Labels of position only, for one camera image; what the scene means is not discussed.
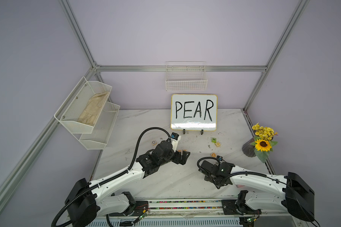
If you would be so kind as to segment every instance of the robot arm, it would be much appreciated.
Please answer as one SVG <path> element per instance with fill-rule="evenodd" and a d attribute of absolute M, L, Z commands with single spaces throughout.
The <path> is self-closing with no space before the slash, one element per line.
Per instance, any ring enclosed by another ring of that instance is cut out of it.
<path fill-rule="evenodd" d="M 71 221 L 60 225 L 61 227 L 69 224 L 72 224 L 73 227 L 84 227 L 91 223 L 96 216 L 111 213 L 131 214 L 135 209 L 136 202 L 129 192 L 123 192 L 118 196 L 110 195 L 131 182 L 157 172 L 160 166 L 168 162 L 184 165 L 190 155 L 190 152 L 187 151 L 176 151 L 181 136 L 172 133 L 172 135 L 168 134 L 169 138 L 166 141 L 162 141 L 155 149 L 147 151 L 135 160 L 141 136 L 134 153 L 133 165 L 104 178 L 90 182 L 87 182 L 86 179 L 77 181 L 65 201 L 66 205 L 53 220 L 52 227 L 58 227 L 57 220 L 65 210 L 68 211 Z"/>
<path fill-rule="evenodd" d="M 199 165 L 204 159 L 215 159 L 218 165 L 208 161 Z M 235 201 L 237 214 L 244 215 L 258 209 L 282 210 L 300 220 L 314 221 L 314 191 L 295 173 L 288 173 L 288 176 L 258 173 L 225 162 L 220 156 L 201 158 L 197 165 L 205 180 L 214 183 L 218 189 L 235 184 L 263 191 L 241 191 Z"/>

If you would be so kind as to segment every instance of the sunflower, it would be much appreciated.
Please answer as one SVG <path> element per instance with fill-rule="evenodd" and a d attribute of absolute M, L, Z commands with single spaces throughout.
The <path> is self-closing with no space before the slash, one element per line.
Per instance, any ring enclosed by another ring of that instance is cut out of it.
<path fill-rule="evenodd" d="M 270 148 L 272 148 L 269 141 L 267 140 L 258 139 L 257 141 L 255 141 L 255 143 L 255 148 L 261 152 L 268 152 L 270 151 Z"/>

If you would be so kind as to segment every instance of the white mesh shelf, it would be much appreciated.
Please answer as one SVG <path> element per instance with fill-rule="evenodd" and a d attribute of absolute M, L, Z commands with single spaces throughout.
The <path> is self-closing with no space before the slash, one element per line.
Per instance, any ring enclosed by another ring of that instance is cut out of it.
<path fill-rule="evenodd" d="M 165 87 L 169 92 L 205 91 L 206 62 L 168 61 Z"/>
<path fill-rule="evenodd" d="M 104 149 L 109 141 L 120 106 L 106 102 L 91 134 L 82 134 L 79 141 L 87 149 Z"/>
<path fill-rule="evenodd" d="M 109 92 L 106 99 L 109 98 L 111 86 L 103 84 L 98 81 L 86 81 L 81 87 L 80 91 L 77 93 L 76 98 L 74 98 L 69 104 L 68 108 L 64 111 L 62 116 L 57 119 L 70 133 L 92 133 L 95 126 L 86 125 L 84 123 L 77 122 L 78 118 L 82 114 L 83 110 L 89 99 L 97 93 Z"/>
<path fill-rule="evenodd" d="M 64 104 L 62 104 L 55 113 L 55 118 L 87 150 L 104 149 L 115 125 L 115 120 L 120 106 L 111 102 L 105 102 L 101 108 L 96 111 L 96 113 L 98 113 L 97 117 L 94 120 L 91 120 L 93 126 L 77 122 L 91 97 L 95 94 L 108 92 L 106 97 L 102 97 L 107 100 L 112 88 L 111 86 L 98 81 L 87 81 L 84 77 L 79 81 L 79 83 L 83 83 L 83 85 L 77 92 L 76 96 L 72 96 L 73 100 L 70 105 L 66 110 L 64 110 Z"/>

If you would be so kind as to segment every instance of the black base housing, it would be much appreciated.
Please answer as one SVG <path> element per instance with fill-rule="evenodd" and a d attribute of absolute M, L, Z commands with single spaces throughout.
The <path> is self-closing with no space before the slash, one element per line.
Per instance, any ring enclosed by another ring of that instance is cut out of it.
<path fill-rule="evenodd" d="M 158 171 L 160 166 L 168 162 L 184 165 L 191 154 L 190 152 L 173 151 L 172 143 L 168 141 L 160 142 L 155 149 L 147 151 L 145 154 L 140 155 L 136 161 L 143 167 L 144 178 Z"/>
<path fill-rule="evenodd" d="M 297 174 L 288 173 L 285 176 L 287 187 L 283 188 L 285 200 L 282 205 L 288 209 L 288 212 L 296 218 L 312 222 L 314 221 L 314 191 Z"/>
<path fill-rule="evenodd" d="M 221 200 L 222 203 L 222 209 L 224 210 L 224 215 L 241 215 L 239 212 L 237 212 L 237 205 L 236 203 L 236 199 L 225 199 L 225 200 Z M 248 210 L 246 213 L 244 214 L 253 214 L 253 215 L 258 215 L 261 214 L 261 210 L 252 210 L 251 208 L 248 207 Z"/>
<path fill-rule="evenodd" d="M 218 166 L 216 164 L 211 164 L 208 161 L 203 161 L 201 167 L 206 170 L 206 172 L 204 172 L 199 169 L 199 171 L 205 175 L 205 181 L 214 181 L 216 188 L 220 189 L 224 186 L 221 184 L 221 181 L 231 173 L 232 167 L 235 167 L 235 165 L 228 162 L 222 162 L 220 166 Z M 225 182 L 225 185 L 228 184 L 232 184 L 229 178 Z"/>
<path fill-rule="evenodd" d="M 85 178 L 77 181 L 69 193 L 65 204 L 88 188 L 89 186 Z M 85 227 L 96 218 L 96 213 L 100 210 L 100 207 L 96 206 L 96 197 L 96 194 L 92 194 L 89 191 L 68 207 L 67 211 L 73 227 Z"/>

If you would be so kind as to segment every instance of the aluminum frame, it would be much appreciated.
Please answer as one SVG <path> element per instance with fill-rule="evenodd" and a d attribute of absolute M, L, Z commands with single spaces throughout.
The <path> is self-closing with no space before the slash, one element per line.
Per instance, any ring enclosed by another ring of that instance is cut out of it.
<path fill-rule="evenodd" d="M 98 72 L 166 72 L 166 65 L 99 65 L 95 67 Z M 208 65 L 207 72 L 265 72 L 267 66 L 264 65 Z"/>
<path fill-rule="evenodd" d="M 90 68 L 87 71 L 85 78 L 90 79 L 94 74 L 95 68 Z M 77 86 L 68 95 L 67 99 L 63 102 L 62 109 L 59 112 L 63 113 L 67 109 L 83 84 L 85 84 L 85 80 L 82 83 L 77 84 Z M 26 152 L 24 157 L 19 161 L 18 165 L 10 173 L 4 184 L 0 187 L 0 214 L 9 203 L 10 199 L 13 197 L 14 193 L 18 189 L 20 183 L 23 181 L 29 170 L 32 168 L 33 164 L 39 157 L 44 145 L 47 143 L 50 136 L 53 134 L 58 125 L 59 122 L 54 117 L 52 117 L 44 130 Z"/>
<path fill-rule="evenodd" d="M 285 46 L 285 43 L 287 42 L 288 38 L 291 36 L 291 33 L 293 29 L 295 28 L 297 21 L 300 19 L 302 13 L 306 9 L 307 5 L 309 3 L 309 0 L 300 0 L 293 11 L 293 14 L 291 18 L 288 21 L 288 24 L 286 25 L 282 36 L 279 38 L 279 41 L 277 45 L 275 46 L 272 55 L 269 57 L 268 63 L 267 63 L 267 69 L 265 72 L 262 72 L 258 82 L 256 83 L 253 91 L 251 92 L 248 100 L 246 101 L 246 104 L 244 106 L 244 111 L 247 111 L 250 108 L 251 103 L 255 99 L 256 95 L 258 94 L 261 86 L 263 85 L 264 81 L 267 79 L 267 76 L 272 69 L 275 61 L 277 60 L 280 52 L 282 51 L 283 47 Z"/>
<path fill-rule="evenodd" d="M 268 76 L 272 66 L 274 65 L 277 57 L 279 56 L 282 48 L 284 47 L 286 41 L 288 40 L 289 36 L 293 28 L 295 27 L 297 21 L 301 17 L 303 11 L 305 10 L 309 0 L 300 0 L 297 7 L 295 8 L 293 15 L 291 16 L 288 24 L 283 31 L 282 36 L 280 37 L 276 47 L 272 55 L 269 58 L 269 61 L 266 66 L 206 66 L 206 70 L 209 72 L 261 72 L 260 78 L 255 85 L 252 93 L 250 94 L 249 99 L 246 102 L 245 107 L 243 108 L 244 117 L 246 118 L 246 122 L 248 123 L 249 127 L 251 127 L 251 121 L 249 116 L 247 115 L 247 110 L 249 109 L 252 101 L 254 100 L 256 94 L 260 90 L 263 82 L 265 81 L 266 77 Z M 73 13 L 73 9 L 70 6 L 68 0 L 59 0 L 59 3 L 68 19 L 71 28 L 80 43 L 80 46 L 86 56 L 87 61 L 91 65 L 90 69 L 87 71 L 85 78 L 90 79 L 93 75 L 97 77 L 100 82 L 103 82 L 100 72 L 165 72 L 166 66 L 131 66 L 131 65 L 108 65 L 108 66 L 101 66 L 97 65 L 91 51 L 86 43 L 86 40 L 83 36 L 83 33 L 80 29 L 78 21 Z M 70 95 L 65 100 L 65 105 L 63 105 L 64 109 L 70 104 L 70 101 L 74 98 L 74 95 L 77 93 L 78 89 L 81 88 L 82 84 L 78 84 L 70 93 Z M 36 159 L 39 157 L 42 148 L 47 143 L 50 136 L 53 134 L 56 127 L 59 125 L 59 122 L 55 120 L 54 117 L 49 121 L 46 125 L 44 130 L 41 134 L 37 137 L 35 142 L 26 152 L 24 157 L 19 161 L 18 165 L 15 169 L 11 172 L 9 177 L 6 179 L 4 184 L 0 187 L 0 214 L 4 210 L 5 206 L 8 204 L 14 193 L 16 192 L 17 188 L 19 187 L 20 183 L 23 181 L 24 177 L 27 175 L 31 167 L 33 166 Z M 94 170 L 98 164 L 99 158 L 97 159 Z M 266 166 L 270 173 L 275 174 L 273 171 L 272 166 L 270 165 L 269 160 L 267 160 Z"/>

